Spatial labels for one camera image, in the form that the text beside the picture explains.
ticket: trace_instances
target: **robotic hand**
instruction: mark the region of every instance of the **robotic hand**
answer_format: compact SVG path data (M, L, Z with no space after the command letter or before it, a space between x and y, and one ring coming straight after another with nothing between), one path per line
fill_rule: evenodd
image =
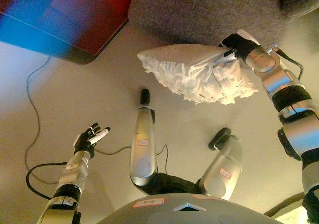
M272 47L266 52L244 31L230 35L221 45L232 48L261 78L283 125L278 138L287 155L303 163L303 206L309 221L319 223L319 110L300 83L302 69L296 78L280 65L277 54L291 60L280 49Z
M94 148L110 128L100 131L97 123L78 135L73 144L74 156L63 170L53 198L48 202L37 224L79 224L79 198L84 190L88 175L89 159L94 157Z

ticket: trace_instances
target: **beige floor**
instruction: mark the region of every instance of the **beige floor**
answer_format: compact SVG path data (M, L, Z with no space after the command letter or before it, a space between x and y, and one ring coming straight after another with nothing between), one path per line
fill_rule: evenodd
M312 97L319 96L318 11L290 24L282 49L305 67L302 82ZM32 80L31 90L41 118L41 134L30 151L31 166L65 161L72 155L76 135L99 122L112 131L98 144L104 151L130 145L140 89L151 93L156 111L157 150L169 148L168 173L197 181L216 155L208 142L227 126L243 142L244 163L231 201L264 212L283 199L302 191L301 163L285 155L277 139L281 127L277 112L261 83L245 70L260 90L234 105L183 101L146 74L136 58L144 49L165 45L154 35L126 25L91 64L80 66L53 58ZM0 222L35 223L46 200L25 184L25 150L36 135L36 116L28 103L25 81L46 56L0 43ZM165 153L158 157L164 171ZM143 196L129 179L129 150L114 156L96 154L90 161L86 189L80 200L82 224L92 224L129 201ZM57 180L59 168L43 168L37 174ZM52 195L54 185L32 179L34 186Z

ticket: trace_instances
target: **sticker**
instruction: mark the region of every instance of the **sticker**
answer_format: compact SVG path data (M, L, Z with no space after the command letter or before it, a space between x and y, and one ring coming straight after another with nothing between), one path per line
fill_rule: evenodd
M147 146L149 143L148 143L148 140L139 140L138 141L138 146Z
M152 198L152 199L140 200L135 202L132 208L159 206L159 205L163 205L165 202L166 202L166 198Z
M207 195L192 195L192 196L193 196L193 198L199 199L199 200L219 200L219 201L223 201L223 199L221 199L221 198L207 196Z
M228 179L231 178L231 173L228 172L226 169L223 169L223 168L219 169L219 173L223 175L225 178L228 178Z

